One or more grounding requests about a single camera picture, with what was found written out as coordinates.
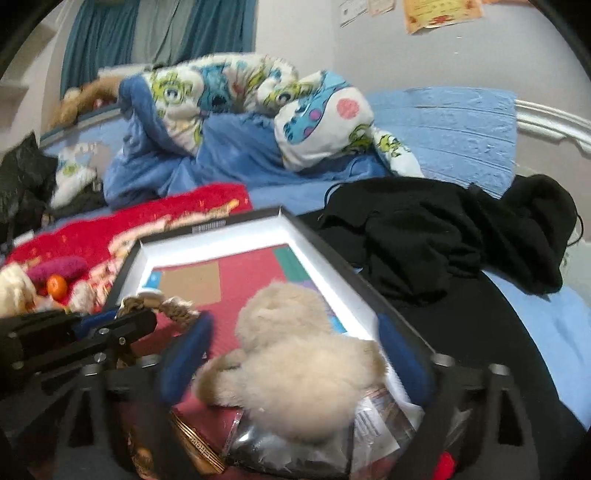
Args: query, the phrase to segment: curtain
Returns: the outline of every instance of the curtain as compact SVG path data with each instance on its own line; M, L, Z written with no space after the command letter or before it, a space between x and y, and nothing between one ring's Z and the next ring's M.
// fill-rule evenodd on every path
M131 62L173 65L193 5L194 0L141 0Z
M254 49L256 0L195 0L177 62Z
M96 79L99 68L130 63L139 0L85 0L74 21L61 69L61 96Z

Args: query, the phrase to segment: blue foam pad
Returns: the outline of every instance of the blue foam pad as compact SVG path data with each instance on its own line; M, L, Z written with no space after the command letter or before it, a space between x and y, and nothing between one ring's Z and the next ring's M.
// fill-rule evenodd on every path
M463 87L368 95L375 125L408 145L427 178L476 183L495 197L514 177L515 98L503 90Z

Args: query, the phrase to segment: rope toy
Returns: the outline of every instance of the rope toy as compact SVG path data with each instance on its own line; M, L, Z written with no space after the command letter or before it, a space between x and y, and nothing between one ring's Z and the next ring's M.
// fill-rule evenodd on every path
M150 289L138 292L135 297L124 298L116 317L144 308L164 313L183 330L188 329L200 314L197 310L193 310L193 302L185 301L179 297L167 299L159 290Z

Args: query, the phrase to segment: orange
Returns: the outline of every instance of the orange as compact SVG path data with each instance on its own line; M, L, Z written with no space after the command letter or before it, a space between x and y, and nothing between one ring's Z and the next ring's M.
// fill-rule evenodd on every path
M68 292L68 283L61 275L52 275L47 279L47 293L54 300L60 301L65 298Z

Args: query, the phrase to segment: black clothing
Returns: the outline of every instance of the black clothing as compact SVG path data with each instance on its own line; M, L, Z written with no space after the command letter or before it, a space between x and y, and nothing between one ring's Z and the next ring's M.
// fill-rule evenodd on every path
M387 177L338 188L319 229L393 303L428 304L452 277L487 266L531 293L558 291L576 219L569 193L544 175L517 177L500 200L477 186Z

